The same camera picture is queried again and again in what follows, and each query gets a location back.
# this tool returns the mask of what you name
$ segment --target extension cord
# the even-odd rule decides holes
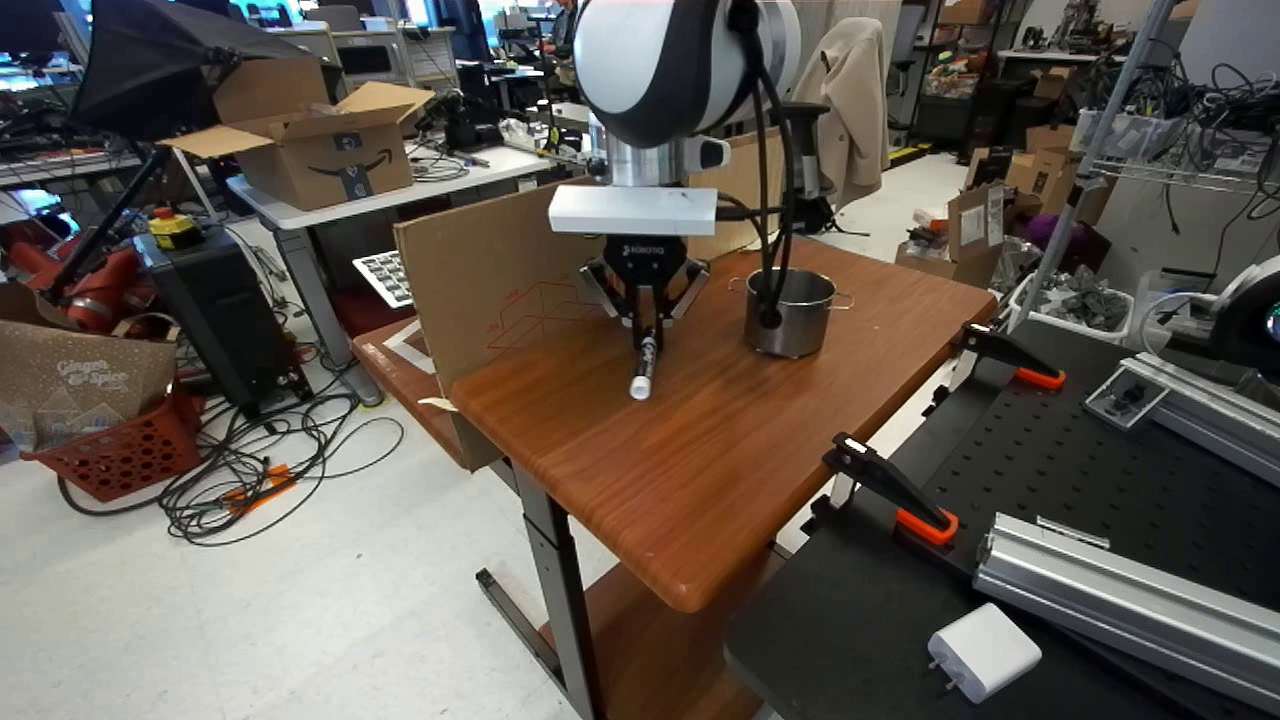
[[[247,515],[247,511],[257,511],[259,502],[269,502],[273,496],[279,496],[293,484],[295,484],[293,469],[287,465],[273,465],[252,491],[247,489],[222,491],[222,502],[229,502],[232,515]]]

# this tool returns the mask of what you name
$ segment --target cardboard box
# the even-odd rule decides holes
[[[706,168],[706,173],[689,173],[689,188],[715,188],[725,195],[744,200],[749,209],[761,202],[761,142],[755,132],[730,136],[727,138],[730,159],[725,168]],[[785,142],[781,132],[768,132],[763,138],[768,146],[768,191],[776,202],[781,188],[785,188]],[[752,222],[715,222],[715,235],[689,235],[689,254],[696,260],[715,260],[725,250],[735,246],[761,246],[755,226]]]
[[[1008,159],[1008,188],[1022,210],[1061,210],[1074,185],[1073,126],[1028,126],[1028,146]]]
[[[988,0],[944,0],[935,23],[988,23]]]
[[[1004,243],[1004,188],[979,185],[949,202],[949,230],[938,243],[920,246],[903,238],[895,265],[928,276],[988,287]]]
[[[550,230],[550,191],[548,185],[395,222],[402,281],[445,395],[492,355],[577,319],[603,319],[577,281],[577,267],[603,250],[603,235]],[[453,427],[470,469],[494,461],[494,447],[458,411]]]
[[[212,95],[222,123],[173,136],[197,154],[237,154],[252,188],[295,209],[323,209],[413,185],[398,123],[432,91],[358,82],[327,103],[320,61],[247,61]]]
[[[1062,101],[1073,91],[1073,69],[1046,69],[1036,74],[1030,95]]]
[[[97,434],[162,395],[173,343],[50,326],[35,294],[0,283],[0,427],[24,452]]]

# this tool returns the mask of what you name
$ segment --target wooden table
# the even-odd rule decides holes
[[[610,324],[579,324],[453,384],[522,499],[557,651],[528,626],[522,640],[585,714],[749,714],[752,698],[720,665],[725,615],[825,484],[829,438],[872,434],[951,355],[961,326],[993,314],[979,287],[825,243],[795,243],[795,267],[837,283],[811,361],[744,347],[755,254],[725,254],[671,324],[647,404],[629,400],[633,347]],[[592,611],[565,511],[621,556]]]

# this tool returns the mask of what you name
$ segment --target cardboard panel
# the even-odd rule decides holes
[[[1039,210],[1061,210],[1073,195],[1074,168],[1067,154],[1056,151],[1014,151],[1008,165],[1008,188],[1036,200]]]
[[[532,188],[395,222],[402,281],[445,392],[501,350],[579,319],[608,324],[577,281],[603,238],[557,235],[550,191]]]
[[[336,132],[363,132],[363,126],[386,126],[398,121],[402,106],[369,106],[369,112],[310,112],[293,116],[284,123],[279,142],[303,138],[303,136],[336,136]]]
[[[1004,243],[1004,188],[965,188],[949,200],[949,235],[935,246],[903,238],[895,265],[988,287]]]
[[[24,447],[102,430],[173,384],[173,343],[44,326],[24,287],[0,292],[0,427]]]
[[[434,101],[434,91],[425,89],[402,89],[402,82],[358,82],[350,95],[345,95],[336,106],[338,112],[385,112],[385,106],[398,106],[395,121],[402,121],[402,112],[429,106]]]
[[[692,173],[689,176],[689,188],[720,188],[725,195],[735,195],[744,202],[761,202],[761,179],[755,179],[755,168],[761,168],[761,142],[755,142],[755,132],[749,136],[730,136],[730,159],[727,168],[712,168],[712,173]],[[768,195],[776,202],[785,188],[785,142],[776,132],[768,132]],[[755,246],[755,230],[752,222],[720,222],[715,235],[689,235],[689,254],[701,254],[701,260],[712,260],[712,254],[725,254],[730,246]]]
[[[935,23],[984,23],[988,0],[951,0],[935,10]]]
[[[240,154],[240,151],[252,151],[252,146],[269,146],[273,138],[269,136],[257,136],[247,126],[232,126],[232,123],[214,123],[214,126],[202,126],[202,132],[188,132],[188,136],[173,136],[162,138],[197,159],[220,159],[220,154]]]

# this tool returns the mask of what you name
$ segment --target computer monitor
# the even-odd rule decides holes
[[[86,63],[86,39],[93,39],[86,0],[58,0],[57,26],[58,26],[58,45],[74,55],[74,63]]]
[[[58,0],[5,0],[0,50],[24,69],[44,69],[57,45]]]
[[[257,23],[257,26],[293,26],[287,0],[229,0],[229,10]]]
[[[212,17],[232,17],[232,0],[178,0],[178,3],[202,8],[202,10],[212,10]]]
[[[417,26],[441,26],[432,0],[402,0],[402,18],[417,23]]]
[[[356,89],[363,81],[395,82],[395,46],[376,39],[336,45],[336,63],[345,69],[345,82]]]
[[[434,23],[453,26],[454,61],[480,61],[480,63],[492,61],[480,0],[432,0],[432,8],[434,8]]]

